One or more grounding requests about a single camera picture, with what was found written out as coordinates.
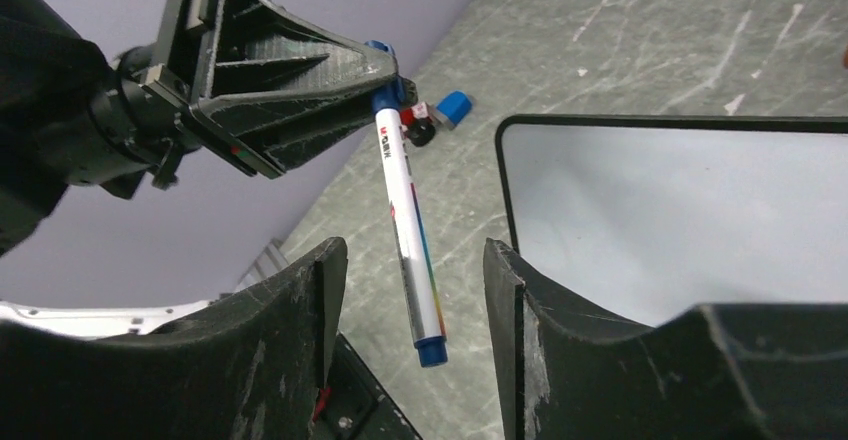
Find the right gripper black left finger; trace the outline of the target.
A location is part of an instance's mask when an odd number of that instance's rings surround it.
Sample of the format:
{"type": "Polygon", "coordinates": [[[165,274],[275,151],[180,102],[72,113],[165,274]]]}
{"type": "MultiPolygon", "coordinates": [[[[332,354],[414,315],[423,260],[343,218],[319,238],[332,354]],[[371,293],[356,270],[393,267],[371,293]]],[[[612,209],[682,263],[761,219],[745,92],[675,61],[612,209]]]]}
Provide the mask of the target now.
{"type": "Polygon", "coordinates": [[[5,439],[414,439],[338,333],[331,237],[280,273],[145,335],[1,324],[5,439]]]}

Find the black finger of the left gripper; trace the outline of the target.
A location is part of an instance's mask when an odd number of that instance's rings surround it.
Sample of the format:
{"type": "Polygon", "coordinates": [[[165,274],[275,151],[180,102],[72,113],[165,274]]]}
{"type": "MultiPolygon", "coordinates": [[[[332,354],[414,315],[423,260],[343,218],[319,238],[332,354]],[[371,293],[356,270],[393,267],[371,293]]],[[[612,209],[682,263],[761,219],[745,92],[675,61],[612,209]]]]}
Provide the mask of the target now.
{"type": "Polygon", "coordinates": [[[273,0],[211,0],[190,97],[212,149],[250,175],[275,178],[373,120],[371,99],[415,83],[386,50],[316,26],[273,0]]]}

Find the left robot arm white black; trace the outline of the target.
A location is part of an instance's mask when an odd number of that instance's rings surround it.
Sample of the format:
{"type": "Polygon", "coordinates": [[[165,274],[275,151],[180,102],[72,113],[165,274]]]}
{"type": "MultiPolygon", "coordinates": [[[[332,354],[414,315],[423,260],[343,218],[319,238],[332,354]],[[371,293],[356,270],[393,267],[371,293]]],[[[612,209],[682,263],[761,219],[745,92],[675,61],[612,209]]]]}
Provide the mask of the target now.
{"type": "Polygon", "coordinates": [[[156,40],[113,60],[44,0],[1,0],[1,249],[69,187],[166,190],[201,149],[278,178],[370,123],[382,94],[418,100],[391,47],[273,0],[167,0],[156,40]]]}

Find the white blue marker pen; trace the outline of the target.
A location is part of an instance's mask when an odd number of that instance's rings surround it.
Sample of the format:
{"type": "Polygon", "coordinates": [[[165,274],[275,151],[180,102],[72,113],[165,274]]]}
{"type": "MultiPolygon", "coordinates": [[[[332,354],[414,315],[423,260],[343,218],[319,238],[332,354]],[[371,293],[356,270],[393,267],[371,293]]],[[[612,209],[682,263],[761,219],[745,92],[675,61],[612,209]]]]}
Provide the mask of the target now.
{"type": "Polygon", "coordinates": [[[432,368],[448,362],[446,332],[416,189],[404,146],[400,115],[401,103],[404,99],[402,82],[397,78],[375,91],[372,96],[372,110],[377,127],[412,343],[420,366],[432,368]]]}

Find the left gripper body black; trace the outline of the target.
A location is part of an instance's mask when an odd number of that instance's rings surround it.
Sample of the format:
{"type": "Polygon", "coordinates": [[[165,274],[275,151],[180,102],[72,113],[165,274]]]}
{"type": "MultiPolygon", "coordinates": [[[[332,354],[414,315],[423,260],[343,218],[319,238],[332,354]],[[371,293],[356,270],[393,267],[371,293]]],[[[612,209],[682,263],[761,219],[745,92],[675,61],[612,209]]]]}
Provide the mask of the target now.
{"type": "Polygon", "coordinates": [[[151,174],[164,190],[201,148],[246,175],[281,176],[260,139],[279,121],[271,98],[285,78],[274,18],[272,0],[167,0],[156,41],[119,55],[90,104],[104,147],[87,183],[131,198],[151,174]]]}

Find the small whiteboard black frame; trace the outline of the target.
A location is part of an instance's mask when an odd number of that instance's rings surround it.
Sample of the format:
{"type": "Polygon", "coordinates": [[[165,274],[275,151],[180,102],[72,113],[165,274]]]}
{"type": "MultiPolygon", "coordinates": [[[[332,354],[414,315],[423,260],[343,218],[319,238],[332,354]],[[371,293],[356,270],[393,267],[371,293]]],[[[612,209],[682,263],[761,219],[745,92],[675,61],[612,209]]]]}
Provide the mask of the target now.
{"type": "Polygon", "coordinates": [[[513,247],[614,313],[847,299],[843,119],[515,115],[495,148],[513,247]]]}

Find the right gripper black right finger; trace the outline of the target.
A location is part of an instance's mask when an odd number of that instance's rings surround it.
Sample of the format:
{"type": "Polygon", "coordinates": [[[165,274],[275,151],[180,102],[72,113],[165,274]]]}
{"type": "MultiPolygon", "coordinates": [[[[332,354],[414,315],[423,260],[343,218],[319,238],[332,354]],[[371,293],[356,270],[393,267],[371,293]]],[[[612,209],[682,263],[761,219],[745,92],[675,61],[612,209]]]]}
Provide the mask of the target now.
{"type": "Polygon", "coordinates": [[[705,304],[658,327],[483,250],[509,439],[843,439],[843,304],[705,304]]]}

